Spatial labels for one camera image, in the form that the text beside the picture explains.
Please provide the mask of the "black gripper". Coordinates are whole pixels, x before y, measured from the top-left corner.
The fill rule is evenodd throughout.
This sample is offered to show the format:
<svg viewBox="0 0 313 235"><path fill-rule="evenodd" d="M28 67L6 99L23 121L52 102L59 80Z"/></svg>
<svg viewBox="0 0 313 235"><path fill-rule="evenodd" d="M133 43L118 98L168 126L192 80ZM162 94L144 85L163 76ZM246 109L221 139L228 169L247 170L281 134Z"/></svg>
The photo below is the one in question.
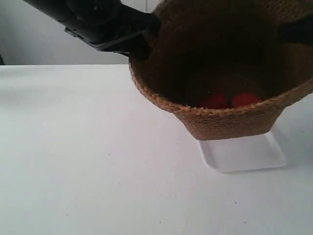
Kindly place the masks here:
<svg viewBox="0 0 313 235"><path fill-rule="evenodd" d="M65 27L65 32L98 51L149 58L148 38L156 38L161 20L119 0L28 0Z"/></svg>

